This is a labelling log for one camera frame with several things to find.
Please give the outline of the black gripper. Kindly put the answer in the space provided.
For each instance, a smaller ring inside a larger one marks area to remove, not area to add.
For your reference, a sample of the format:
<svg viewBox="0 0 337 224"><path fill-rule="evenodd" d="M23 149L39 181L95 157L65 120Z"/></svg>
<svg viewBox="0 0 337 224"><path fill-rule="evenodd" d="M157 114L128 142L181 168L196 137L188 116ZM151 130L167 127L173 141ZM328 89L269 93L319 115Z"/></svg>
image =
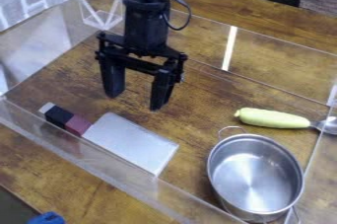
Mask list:
<svg viewBox="0 0 337 224"><path fill-rule="evenodd" d="M151 110L168 102L176 76L183 74L187 55L168 46L169 0L140 2L123 0L125 30L121 36L101 32L97 35L96 59L100 64L104 92L116 98L125 90L125 69L153 75Z"/></svg>

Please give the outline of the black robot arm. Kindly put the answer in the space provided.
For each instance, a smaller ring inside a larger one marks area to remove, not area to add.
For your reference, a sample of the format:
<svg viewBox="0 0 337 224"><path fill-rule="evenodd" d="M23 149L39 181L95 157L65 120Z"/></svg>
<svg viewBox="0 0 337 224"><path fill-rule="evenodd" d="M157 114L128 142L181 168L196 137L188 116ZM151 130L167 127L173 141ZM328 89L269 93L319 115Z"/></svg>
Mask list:
<svg viewBox="0 0 337 224"><path fill-rule="evenodd" d="M117 97L125 90L125 71L149 74L151 109L159 110L169 101L173 85L183 79L187 55L168 47L169 2L179 0L123 0L127 7L124 33L100 33L96 59L100 64L104 91Z"/></svg>

